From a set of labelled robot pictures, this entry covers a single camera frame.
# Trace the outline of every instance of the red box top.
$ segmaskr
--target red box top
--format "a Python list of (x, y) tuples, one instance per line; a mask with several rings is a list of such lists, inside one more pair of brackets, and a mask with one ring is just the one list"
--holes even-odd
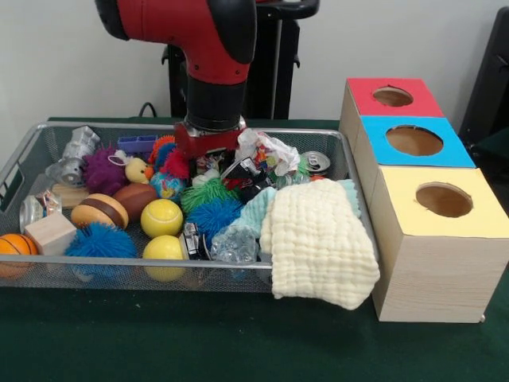
[(361, 115), (444, 116), (421, 79), (348, 78), (347, 82)]

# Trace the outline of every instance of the purple spiky ball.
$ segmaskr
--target purple spiky ball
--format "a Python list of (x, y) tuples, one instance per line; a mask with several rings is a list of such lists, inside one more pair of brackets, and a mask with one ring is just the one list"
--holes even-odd
[(89, 193), (103, 193), (112, 196), (129, 182), (124, 166), (110, 162), (108, 157), (115, 155), (115, 148), (101, 148), (93, 155), (84, 157), (84, 180)]

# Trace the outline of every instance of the cream towel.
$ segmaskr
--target cream towel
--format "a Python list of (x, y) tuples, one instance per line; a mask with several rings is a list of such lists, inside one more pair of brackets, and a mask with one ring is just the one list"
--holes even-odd
[(260, 245), (272, 255), (275, 298), (321, 298), (354, 310), (380, 277), (373, 244), (343, 186), (328, 179), (278, 191)]

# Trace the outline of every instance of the light blue cloth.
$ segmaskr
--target light blue cloth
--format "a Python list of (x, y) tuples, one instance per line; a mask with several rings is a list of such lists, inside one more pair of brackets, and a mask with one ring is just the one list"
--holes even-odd
[[(347, 193), (347, 199), (350, 202), (352, 211), (357, 217), (360, 217), (359, 200), (357, 199), (356, 185), (352, 179), (338, 181)], [(254, 236), (259, 239), (262, 235), (262, 222), (265, 218), (267, 207), (270, 201), (276, 196), (276, 189), (269, 187), (259, 193), (252, 201), (249, 201), (240, 213), (240, 218), (230, 224), (249, 227), (253, 230)]]

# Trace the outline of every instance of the wooden box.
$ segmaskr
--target wooden box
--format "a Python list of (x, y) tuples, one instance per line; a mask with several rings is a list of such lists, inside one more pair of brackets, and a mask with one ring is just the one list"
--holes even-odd
[(446, 118), (362, 117), (353, 153), (368, 206), (379, 165), (475, 168)]
[(340, 131), (355, 151), (362, 116), (443, 117), (423, 80), (348, 78), (344, 90)]
[(380, 321), (479, 322), (509, 261), (509, 219), (481, 171), (380, 166), (370, 212)]

